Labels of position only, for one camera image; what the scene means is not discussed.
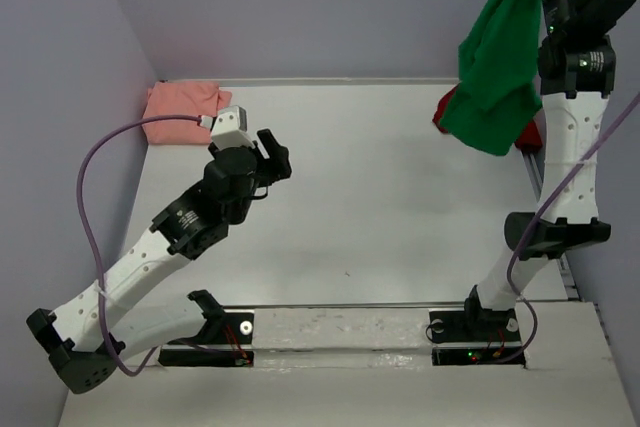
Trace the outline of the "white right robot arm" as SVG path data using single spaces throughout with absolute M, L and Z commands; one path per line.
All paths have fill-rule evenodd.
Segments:
M 546 122 L 545 169 L 536 212 L 505 220 L 500 262 L 474 286 L 462 331 L 481 342 L 516 332 L 515 305 L 534 276 L 566 252 L 606 242 L 596 202 L 596 152 L 608 137 L 602 118 L 614 89 L 610 30 L 636 0 L 542 0 L 546 36 L 538 72 Z

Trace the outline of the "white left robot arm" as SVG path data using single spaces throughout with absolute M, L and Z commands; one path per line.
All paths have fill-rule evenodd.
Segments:
M 246 145 L 211 143 L 212 159 L 202 179 L 165 207 L 102 279 L 66 304 L 27 317 L 29 330 L 72 393 L 97 388 L 119 362 L 166 343 L 197 346 L 220 336 L 240 351 L 226 311 L 206 290 L 161 307 L 138 304 L 243 223 L 271 185 L 290 177 L 288 148 L 268 129 L 257 136 Z

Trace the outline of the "green t-shirt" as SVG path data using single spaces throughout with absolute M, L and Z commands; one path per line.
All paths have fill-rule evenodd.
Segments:
M 515 147 L 542 107 L 534 85 L 540 21 L 540 0 L 486 1 L 458 47 L 459 82 L 440 121 L 449 135 L 493 156 Z

